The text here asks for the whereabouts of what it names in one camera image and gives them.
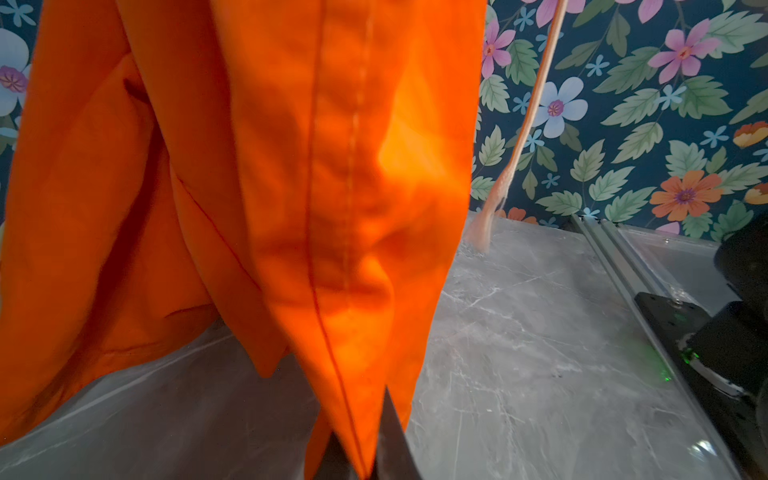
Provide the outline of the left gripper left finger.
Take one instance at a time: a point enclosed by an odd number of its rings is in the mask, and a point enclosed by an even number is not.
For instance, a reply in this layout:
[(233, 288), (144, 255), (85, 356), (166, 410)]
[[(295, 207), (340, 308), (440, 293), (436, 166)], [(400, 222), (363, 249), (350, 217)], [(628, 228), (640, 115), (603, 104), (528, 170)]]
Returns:
[(354, 468), (347, 459), (336, 435), (332, 433), (313, 479), (351, 480), (353, 477)]

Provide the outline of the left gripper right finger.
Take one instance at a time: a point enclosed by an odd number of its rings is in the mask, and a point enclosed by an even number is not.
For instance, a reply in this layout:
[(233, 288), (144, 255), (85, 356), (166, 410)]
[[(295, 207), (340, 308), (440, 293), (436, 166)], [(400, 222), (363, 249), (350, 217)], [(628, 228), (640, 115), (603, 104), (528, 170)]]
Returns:
[(422, 480), (389, 390), (384, 392), (372, 479)]

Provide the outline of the orange shorts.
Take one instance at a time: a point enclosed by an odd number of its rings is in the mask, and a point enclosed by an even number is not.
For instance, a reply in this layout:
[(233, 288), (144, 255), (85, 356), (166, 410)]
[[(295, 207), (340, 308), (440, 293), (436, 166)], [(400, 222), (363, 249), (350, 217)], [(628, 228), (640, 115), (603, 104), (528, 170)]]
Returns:
[(256, 370), (294, 355), (372, 479), (384, 392), (405, 433), (472, 222), (481, 88), (515, 32), (485, 1), (47, 1), (1, 32), (15, 132), (1, 225), (1, 441), (222, 320)]

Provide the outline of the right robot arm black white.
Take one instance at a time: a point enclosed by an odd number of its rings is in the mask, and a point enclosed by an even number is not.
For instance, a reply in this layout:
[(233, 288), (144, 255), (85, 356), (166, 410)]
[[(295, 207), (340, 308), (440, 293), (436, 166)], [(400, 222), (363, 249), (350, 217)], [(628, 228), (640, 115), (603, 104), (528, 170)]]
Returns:
[(730, 235), (714, 265), (738, 297), (698, 330), (689, 365), (734, 400), (732, 449), (745, 473), (767, 477), (767, 214)]

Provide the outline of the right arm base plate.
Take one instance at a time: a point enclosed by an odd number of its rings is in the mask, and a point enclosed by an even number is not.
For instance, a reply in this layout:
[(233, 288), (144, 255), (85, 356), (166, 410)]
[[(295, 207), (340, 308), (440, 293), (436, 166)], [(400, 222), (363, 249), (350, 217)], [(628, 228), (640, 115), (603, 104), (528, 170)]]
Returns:
[(652, 338), (659, 343), (673, 371), (685, 385), (691, 402), (705, 416), (705, 424), (714, 429), (720, 447), (730, 454), (742, 477), (753, 479), (745, 473), (741, 456), (732, 449), (735, 442), (728, 437), (732, 432), (729, 427), (733, 419), (731, 408), (736, 402), (715, 390), (689, 365), (694, 334), (718, 312), (711, 316), (696, 304), (651, 293), (637, 294), (635, 304), (649, 326)]

